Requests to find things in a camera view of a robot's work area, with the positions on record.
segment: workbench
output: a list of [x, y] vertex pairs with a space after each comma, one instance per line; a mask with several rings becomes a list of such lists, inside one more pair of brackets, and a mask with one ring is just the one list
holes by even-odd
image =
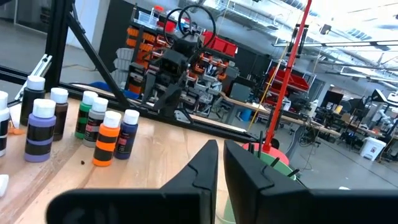
[[[6, 155], [0, 157], [0, 174], [10, 176], [0, 199], [1, 224], [42, 224], [49, 202], [58, 194], [76, 188], [159, 188], [201, 149], [209, 139], [219, 148], [216, 214], [222, 216], [228, 191], [223, 168], [224, 139], [140, 118], [129, 160], [113, 159], [109, 167], [92, 164], [93, 148], [74, 137], [79, 101], [69, 99], [63, 139], [52, 144], [46, 162], [24, 160], [26, 135], [8, 136]], [[20, 105], [11, 108], [19, 117]]]
[[[223, 92], [220, 92], [220, 96], [224, 100], [226, 100], [227, 102], [232, 103], [232, 108], [229, 110], [228, 115], [227, 115], [227, 119], [226, 119], [226, 124], [228, 124], [228, 125], [230, 125], [232, 123], [232, 120], [235, 117], [236, 113], [238, 112], [239, 108], [247, 108], [247, 109], [256, 111], [258, 109], [258, 107], [260, 106], [259, 113], [266, 114], [266, 115], [269, 115], [271, 113], [271, 111], [269, 109], [263, 107], [262, 105], [259, 105], [258, 103], [243, 103], [243, 102], [240, 102], [238, 100], [234, 100], [234, 99], [231, 99], [231, 98], [227, 97], [225, 95], [225, 93], [223, 93]], [[290, 117], [284, 116], [284, 115], [282, 115], [280, 119], [284, 120], [284, 121], [288, 121], [290, 123], [298, 124], [300, 126], [304, 125], [304, 121], [302, 121], [300, 119], [294, 119], [294, 118], [290, 118]], [[317, 123], [315, 121], [312, 121], [312, 125], [313, 125], [313, 127], [315, 129], [318, 129], [321, 132], [332, 134], [334, 136], [340, 136], [341, 135], [337, 131], [325, 128], [322, 124]]]

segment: metal bracket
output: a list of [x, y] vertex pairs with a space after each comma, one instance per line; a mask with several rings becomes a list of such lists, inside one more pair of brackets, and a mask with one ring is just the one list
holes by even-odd
[[[33, 70], [33, 72], [30, 75], [38, 76], [38, 77], [44, 77], [45, 74], [47, 73], [47, 71], [50, 68], [51, 59], [52, 59], [51, 55], [44, 54], [42, 59], [40, 59], [40, 61], [38, 62], [38, 64], [36, 65], [35, 69]], [[15, 100], [22, 101], [22, 93], [24, 92], [24, 88], [26, 87], [26, 83], [27, 83], [27, 81], [24, 83], [22, 88], [19, 90], [19, 92], [15, 96], [15, 98], [14, 98]]]

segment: orange paint bottle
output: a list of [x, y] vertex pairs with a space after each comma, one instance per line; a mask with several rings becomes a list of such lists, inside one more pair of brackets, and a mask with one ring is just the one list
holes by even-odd
[[104, 122], [99, 126], [98, 138], [95, 144], [94, 165], [101, 167], [111, 165], [120, 132], [121, 118], [121, 114], [117, 112], [105, 112]]

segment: blue paint bottle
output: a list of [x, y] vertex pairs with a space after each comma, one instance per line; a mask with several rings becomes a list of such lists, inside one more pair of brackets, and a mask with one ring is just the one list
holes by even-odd
[[121, 123], [118, 145], [114, 152], [117, 159], [130, 158], [132, 146], [136, 138], [138, 129], [139, 112], [135, 110], [126, 110], [124, 112], [123, 122]]

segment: green paint bottle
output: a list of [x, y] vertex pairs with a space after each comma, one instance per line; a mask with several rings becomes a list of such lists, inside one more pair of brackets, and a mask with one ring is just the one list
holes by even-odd
[[76, 138], [83, 139], [85, 137], [88, 112], [93, 106], [94, 99], [97, 97], [98, 94], [96, 94], [93, 91], [85, 91], [83, 93], [83, 99], [81, 100], [79, 107], [79, 114], [77, 116], [76, 131], [75, 131]]

